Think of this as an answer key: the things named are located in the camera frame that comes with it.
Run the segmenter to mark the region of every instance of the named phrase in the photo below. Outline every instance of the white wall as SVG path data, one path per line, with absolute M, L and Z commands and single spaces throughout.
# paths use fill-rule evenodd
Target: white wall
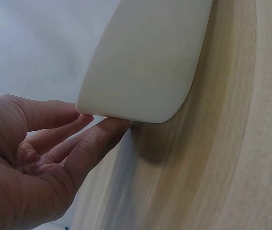
M 119 0 L 0 0 L 0 95 L 75 102 Z M 56 224 L 69 227 L 75 205 Z

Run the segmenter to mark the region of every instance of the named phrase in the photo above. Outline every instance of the wooden panel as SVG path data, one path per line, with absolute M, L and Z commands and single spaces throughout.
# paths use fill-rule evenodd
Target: wooden panel
M 96 230 L 272 230 L 272 0 L 215 0 L 192 89 L 123 140 Z

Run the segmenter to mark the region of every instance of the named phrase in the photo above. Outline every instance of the white plastic object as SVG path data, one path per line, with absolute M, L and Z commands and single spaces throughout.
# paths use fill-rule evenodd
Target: white plastic object
M 121 0 L 91 59 L 81 113 L 161 123 L 184 102 L 212 0 Z

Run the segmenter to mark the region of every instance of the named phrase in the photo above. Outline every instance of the curved wooden surface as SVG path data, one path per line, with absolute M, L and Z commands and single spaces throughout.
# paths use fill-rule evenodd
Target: curved wooden surface
M 125 137 L 97 230 L 272 230 L 272 0 L 215 0 L 192 89 Z

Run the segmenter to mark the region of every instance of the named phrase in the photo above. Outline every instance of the hand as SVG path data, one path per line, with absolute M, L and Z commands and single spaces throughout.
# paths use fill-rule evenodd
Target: hand
M 130 127 L 129 121 L 107 118 L 66 140 L 92 120 L 73 103 L 0 97 L 1 230 L 34 228 L 61 217 L 88 172 Z

